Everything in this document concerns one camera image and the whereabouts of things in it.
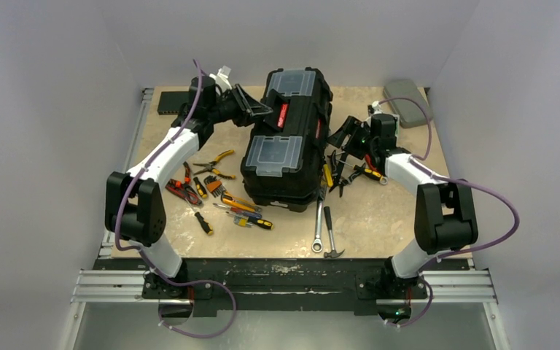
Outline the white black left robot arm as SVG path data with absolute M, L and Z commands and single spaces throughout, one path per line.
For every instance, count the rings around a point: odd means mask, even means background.
M 164 235 L 167 218 L 163 188 L 209 140 L 216 124 L 231 121 L 244 127 L 272 111 L 239 84 L 232 85 L 213 74 L 195 77 L 188 100 L 164 139 L 134 167 L 108 176 L 105 228 L 138 251 L 151 272 L 161 278 L 160 289 L 170 298 L 186 293 L 188 278 L 180 273 L 182 258 Z

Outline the steel claw hammer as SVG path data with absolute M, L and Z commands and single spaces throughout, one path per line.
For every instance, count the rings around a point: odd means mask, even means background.
M 333 233 L 333 220 L 331 215 L 331 210 L 329 206 L 323 208 L 324 218 L 327 226 L 327 232 L 330 240 L 330 251 L 324 253 L 324 258 L 336 259 L 339 258 L 344 251 L 338 252 L 335 245 L 334 233 Z

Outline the black yellow phillips screwdriver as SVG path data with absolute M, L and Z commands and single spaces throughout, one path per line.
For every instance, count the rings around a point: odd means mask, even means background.
M 272 230 L 273 229 L 273 223 L 268 221 L 268 220 L 265 220 L 265 219 L 262 219 L 262 218 L 261 219 L 255 219 L 254 217 L 250 217 L 250 221 L 252 222 L 252 227 L 257 226 L 257 227 L 262 228 L 264 230 Z

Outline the short black yellow screwdriver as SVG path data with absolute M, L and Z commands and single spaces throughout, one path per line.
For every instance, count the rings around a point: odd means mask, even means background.
M 206 221 L 206 219 L 199 211 L 195 212 L 195 218 L 197 219 L 200 227 L 202 228 L 202 230 L 206 235 L 211 236 L 214 234 L 213 227 Z

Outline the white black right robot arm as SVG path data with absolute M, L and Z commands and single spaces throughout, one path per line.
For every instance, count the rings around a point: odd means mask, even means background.
M 378 285 L 397 297 L 417 282 L 419 271 L 440 252 L 454 253 L 478 239 L 478 224 L 470 187 L 441 179 L 397 144 L 398 123 L 390 114 L 375 113 L 370 121 L 349 116 L 328 136 L 327 143 L 365 160 L 355 171 L 378 182 L 392 179 L 416 199 L 413 240 L 390 257 Z

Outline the black plastic toolbox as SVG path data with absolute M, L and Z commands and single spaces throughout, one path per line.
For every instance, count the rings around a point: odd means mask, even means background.
M 269 73 L 257 121 L 241 162 L 246 194 L 260 206 L 303 212 L 319 197 L 333 92 L 316 68 Z

